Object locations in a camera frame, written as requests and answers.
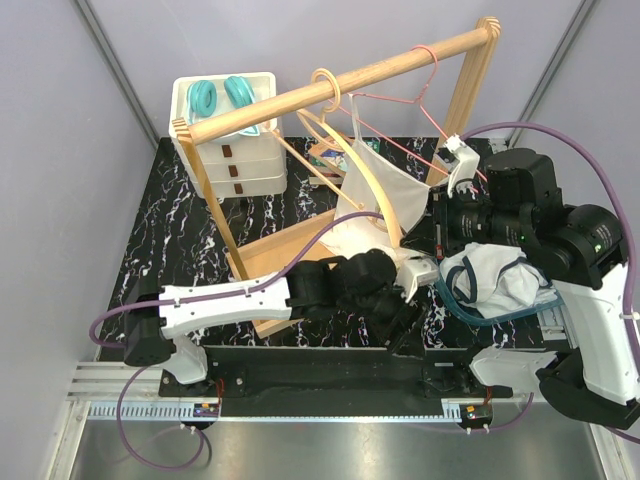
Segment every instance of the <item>white wall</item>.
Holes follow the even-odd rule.
[[[325,67],[338,74],[473,29],[496,16],[502,39],[471,126],[515,120],[551,57],[579,0],[92,0],[134,88],[160,135],[167,135],[171,85],[178,77],[272,71],[280,92]],[[462,57],[443,62],[427,107],[444,122]],[[414,97],[429,69],[370,91]],[[363,118],[391,135],[435,135],[417,109],[363,99]],[[331,122],[345,131],[342,113]],[[287,135],[305,135],[295,115]]]
[[[533,120],[572,136],[602,163],[626,206],[634,238],[640,244],[638,18],[637,0],[600,2]],[[567,203],[610,208],[596,175],[558,141],[530,133],[523,137],[521,146],[554,159]],[[639,286],[637,280],[636,308],[640,306]],[[640,436],[640,422],[630,432]],[[640,478],[640,447],[626,446]]]
[[[0,16],[0,470],[35,479],[153,160],[68,0]]]

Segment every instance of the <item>white cloth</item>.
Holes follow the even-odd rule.
[[[380,182],[393,206],[398,223],[404,231],[408,232],[424,215],[429,198],[429,186],[392,165],[362,140],[358,123],[358,109],[352,95],[350,98],[355,136],[353,149]],[[357,204],[363,204],[365,211],[380,212],[378,202],[364,176],[348,155],[345,155],[345,159],[348,168],[341,190]],[[355,211],[356,209],[349,202],[343,200],[342,197],[338,198],[336,219]],[[344,255],[347,258],[357,253],[366,252],[371,248],[385,251],[396,262],[408,255],[408,250],[394,251],[391,248],[389,234],[384,228],[382,220],[377,220],[376,225],[366,217],[354,218],[335,226],[320,241],[333,254]]]
[[[526,262],[519,247],[468,244],[440,264],[454,297],[484,318],[493,318],[556,299],[555,289]]]

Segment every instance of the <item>teal headphones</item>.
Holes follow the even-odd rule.
[[[242,108],[255,103],[256,97],[251,84],[245,77],[232,75],[224,81],[224,90],[234,108]],[[187,103],[189,109],[189,123],[193,123],[193,114],[208,118],[213,115],[218,103],[218,94],[213,82],[198,80],[189,85],[187,90]],[[244,135],[260,135],[257,125],[241,130]]]

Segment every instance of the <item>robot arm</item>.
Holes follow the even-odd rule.
[[[157,308],[134,310],[125,316],[125,358],[130,366],[159,365],[178,382],[193,384],[207,377],[204,349],[186,334],[206,327],[251,320],[326,320],[339,309],[374,320],[372,328],[394,352],[426,314],[424,305],[411,302],[416,290],[438,278],[438,267],[424,255],[404,262],[399,271],[381,250],[370,250],[349,260],[343,257],[301,261],[285,276],[202,287],[138,284],[129,303],[158,299]],[[218,297],[193,301],[197,297]]]
[[[435,256],[469,242],[520,247],[564,300],[576,348],[554,356],[488,349],[473,373],[485,385],[539,382],[563,414],[628,428],[640,416],[640,383],[621,316],[628,252],[620,222],[596,205],[564,205],[553,162],[533,150],[498,153],[486,173],[488,195],[480,198],[435,189],[403,245]]]

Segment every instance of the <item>white storage box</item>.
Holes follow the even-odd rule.
[[[187,90],[199,80],[209,80],[216,87],[218,99],[213,116],[232,111],[234,107],[224,89],[224,81],[231,75],[241,75],[249,81],[257,102],[276,95],[276,79],[269,72],[182,77],[173,84],[169,135],[200,197],[202,189],[197,185],[171,122],[176,118],[189,118]],[[272,119],[259,125],[259,136],[245,136],[236,132],[196,147],[217,197],[274,195],[285,191],[285,152],[271,134],[275,128],[280,127],[277,119]]]

